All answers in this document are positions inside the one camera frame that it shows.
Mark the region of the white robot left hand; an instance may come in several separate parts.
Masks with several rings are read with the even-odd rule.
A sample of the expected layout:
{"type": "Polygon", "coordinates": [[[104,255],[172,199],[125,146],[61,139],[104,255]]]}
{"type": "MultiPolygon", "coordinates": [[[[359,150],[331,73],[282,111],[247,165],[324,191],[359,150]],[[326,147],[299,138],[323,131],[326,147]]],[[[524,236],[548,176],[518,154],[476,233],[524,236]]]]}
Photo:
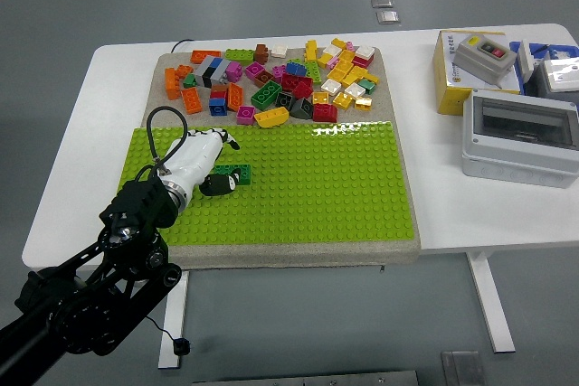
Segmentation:
{"type": "Polygon", "coordinates": [[[234,169],[229,174],[211,174],[225,144],[239,150],[237,141],[222,128],[192,130],[185,142],[179,146],[173,142],[169,151],[174,153],[164,163],[158,174],[166,189],[186,207],[193,197],[196,186],[205,196],[232,193],[241,178],[241,170],[234,169]]]}

